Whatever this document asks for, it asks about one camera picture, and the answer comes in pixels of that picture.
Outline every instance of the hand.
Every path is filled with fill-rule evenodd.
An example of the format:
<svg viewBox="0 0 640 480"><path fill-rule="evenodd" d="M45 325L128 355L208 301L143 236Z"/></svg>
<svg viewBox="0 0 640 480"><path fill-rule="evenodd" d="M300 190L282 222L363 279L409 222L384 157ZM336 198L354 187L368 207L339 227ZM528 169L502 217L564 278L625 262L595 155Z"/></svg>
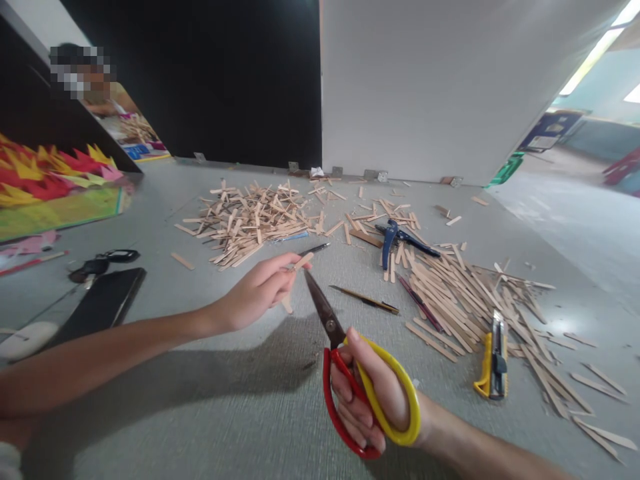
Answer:
<svg viewBox="0 0 640 480"><path fill-rule="evenodd" d="M300 259L300 255L285 253L258 262L228 294L205 308L215 308L211 316L223 322L223 333L248 327L291 291L295 272L289 272L286 266Z"/></svg>
<svg viewBox="0 0 640 480"><path fill-rule="evenodd" d="M380 407L389 423L397 430L407 430L410 420L409 401L395 373L369 344L360 338L360 334L353 327L347 330L347 338L349 345L340 348L342 360L347 365L356 360L366 370L373 383ZM358 368L354 368L354 370L356 379L362 384ZM373 424L373 412L370 406L354 396L349 380L340 373L335 365L331 365L331 384L339 399L338 415L342 418L351 437L362 448L370 443L380 453L383 453L386 446L385 436L380 427ZM421 417L423 424L415 445L422 443L429 430L425 425L428 419L425 419L424 415Z"/></svg>

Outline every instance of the white mouse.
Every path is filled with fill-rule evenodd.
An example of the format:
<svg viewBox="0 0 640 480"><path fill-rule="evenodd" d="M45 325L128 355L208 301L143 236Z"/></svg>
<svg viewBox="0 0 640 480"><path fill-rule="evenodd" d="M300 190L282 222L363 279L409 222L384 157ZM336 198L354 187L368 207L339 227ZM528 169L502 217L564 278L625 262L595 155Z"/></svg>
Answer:
<svg viewBox="0 0 640 480"><path fill-rule="evenodd" d="M10 361L26 358L44 346L58 332L51 322L33 322L0 343L0 358Z"/></svg>

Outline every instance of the red and yellow scissors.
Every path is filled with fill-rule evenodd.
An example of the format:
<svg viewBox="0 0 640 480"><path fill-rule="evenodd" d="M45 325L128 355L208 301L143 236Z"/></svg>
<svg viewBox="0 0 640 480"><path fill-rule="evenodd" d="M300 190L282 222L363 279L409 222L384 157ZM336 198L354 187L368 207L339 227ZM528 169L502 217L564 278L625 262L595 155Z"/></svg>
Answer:
<svg viewBox="0 0 640 480"><path fill-rule="evenodd" d="M329 416L331 417L331 421L333 422L333 426L337 430L338 434L342 440L347 444L347 446L353 450L356 454L358 454L361 458L364 459L376 459L380 457L380 452L376 450L374 447L368 445L366 448L362 449L360 446L351 438L349 432L345 428L342 420L338 416L338 412L335 408L335 404L333 402L333 396L331 394L331 362L334 362L338 370L348 378L349 383L351 384L351 388L353 389L353 394L362 400L366 405L369 405L373 410L374 414L374 423L378 425L385 434L392 440L394 443L398 445L412 445L416 438L418 437L418 433L420 431L420 408L418 404L418 397L415 392L415 388L413 383L411 382L411 378L405 371L405 369L400 365L398 360L393 358L388 352L384 349L378 347L375 343L366 340L371 348L373 348L374 352L378 354L382 360L386 362L386 364L395 372L400 380L400 383L404 387L407 392L407 398L409 399L409 414L411 416L409 422L409 428L407 431L400 432L393 428L389 422L387 421L384 412L382 412L382 408L378 402L377 397L375 396L375 392L373 390L373 384L371 379L367 375L367 372L358 365L358 370L360 372L360 376L362 378L362 383L365 386L365 390L363 391L358 382L356 382L353 374L349 371L348 366L344 363L342 358L340 357L340 353L338 352L338 347L340 344L347 345L347 336L342 330L342 326L340 322L338 322L338 318L331 308L329 301L325 297L325 294L320 290L320 287L315 282L311 274L308 270L305 270L305 279L307 280L307 286L309 288L309 292L311 293L311 298L313 299L313 303L315 304L315 309L318 312L318 316L320 316L320 322L322 322L322 326L329 337L331 342L331 348L325 348L324 353L324 361L323 361L323 390L325 394L325 403L327 404L327 410L329 411Z"/></svg>

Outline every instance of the pliers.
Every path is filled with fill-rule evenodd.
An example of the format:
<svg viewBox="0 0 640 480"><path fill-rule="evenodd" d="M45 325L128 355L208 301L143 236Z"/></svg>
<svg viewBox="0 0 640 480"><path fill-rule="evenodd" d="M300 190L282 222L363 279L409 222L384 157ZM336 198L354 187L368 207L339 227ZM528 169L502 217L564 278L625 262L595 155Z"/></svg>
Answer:
<svg viewBox="0 0 640 480"><path fill-rule="evenodd" d="M397 245L400 240L410 243L427 255L440 258L440 252L426 246L424 243L410 236L410 234L398 229L398 222L396 222L396 220L390 219L387 223L389 224L388 227L383 227L382 225L375 226L376 230L385 234L385 246L382 249L382 267L385 271L389 269L389 250L392 245Z"/></svg>

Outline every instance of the white board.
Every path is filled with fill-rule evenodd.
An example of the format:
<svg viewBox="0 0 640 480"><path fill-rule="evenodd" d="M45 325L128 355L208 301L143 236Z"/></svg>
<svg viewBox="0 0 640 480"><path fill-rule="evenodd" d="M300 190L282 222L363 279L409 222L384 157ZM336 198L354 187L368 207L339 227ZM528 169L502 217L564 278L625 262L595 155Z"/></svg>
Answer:
<svg viewBox="0 0 640 480"><path fill-rule="evenodd" d="M625 0L323 2L323 169L486 185Z"/></svg>

